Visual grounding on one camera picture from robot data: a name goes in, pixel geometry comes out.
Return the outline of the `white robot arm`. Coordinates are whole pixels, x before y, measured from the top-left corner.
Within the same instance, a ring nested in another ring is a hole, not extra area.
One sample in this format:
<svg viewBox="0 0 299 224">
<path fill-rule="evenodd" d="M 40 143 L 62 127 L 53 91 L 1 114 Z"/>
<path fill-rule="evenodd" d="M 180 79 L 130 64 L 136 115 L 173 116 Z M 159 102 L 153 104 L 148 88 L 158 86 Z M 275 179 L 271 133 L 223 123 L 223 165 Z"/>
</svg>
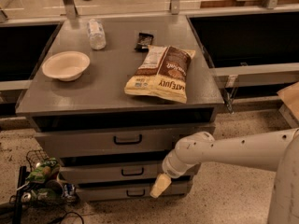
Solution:
<svg viewBox="0 0 299 224">
<path fill-rule="evenodd" d="M 299 224 L 298 128 L 221 140 L 208 132 L 183 137 L 164 158 L 150 196 L 159 197 L 173 178 L 203 162 L 275 172 L 267 224 Z"/>
</svg>

